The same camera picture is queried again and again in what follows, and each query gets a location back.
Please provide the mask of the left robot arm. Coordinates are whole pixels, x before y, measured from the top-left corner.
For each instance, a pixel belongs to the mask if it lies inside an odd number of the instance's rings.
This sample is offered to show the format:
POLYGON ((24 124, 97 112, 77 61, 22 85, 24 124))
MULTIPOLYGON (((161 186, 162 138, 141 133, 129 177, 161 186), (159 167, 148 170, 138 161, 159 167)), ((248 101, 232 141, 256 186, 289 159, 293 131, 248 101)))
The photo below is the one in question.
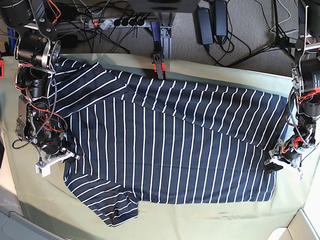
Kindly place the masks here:
POLYGON ((264 161, 267 174, 292 167, 302 173, 304 153, 320 145, 320 2, 299 0, 298 36, 295 43, 292 84, 282 115, 293 135, 278 139, 264 161))

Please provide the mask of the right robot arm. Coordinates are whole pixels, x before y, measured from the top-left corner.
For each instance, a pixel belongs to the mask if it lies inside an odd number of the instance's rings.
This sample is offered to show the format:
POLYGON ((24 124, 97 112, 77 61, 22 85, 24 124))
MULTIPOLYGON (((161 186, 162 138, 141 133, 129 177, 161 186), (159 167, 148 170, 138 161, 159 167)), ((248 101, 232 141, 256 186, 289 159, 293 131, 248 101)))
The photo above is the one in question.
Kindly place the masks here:
POLYGON ((16 135, 40 156, 37 167, 50 162, 73 163, 80 157, 67 141, 68 124, 57 114, 56 67, 61 51, 55 23, 61 11, 51 0, 2 0, 0 17, 17 33, 14 85, 20 90, 16 135))

